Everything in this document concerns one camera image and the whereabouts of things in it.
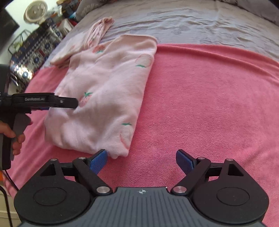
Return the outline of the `person left hand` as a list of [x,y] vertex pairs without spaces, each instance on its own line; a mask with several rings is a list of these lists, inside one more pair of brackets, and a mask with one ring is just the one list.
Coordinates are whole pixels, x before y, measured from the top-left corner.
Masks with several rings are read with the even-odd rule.
[[9,127],[7,123],[1,121],[0,124],[0,133],[4,134],[6,137],[11,139],[16,139],[15,142],[12,144],[12,153],[13,155],[17,156],[21,152],[22,144],[25,141],[25,135],[21,134],[17,136],[15,132]]

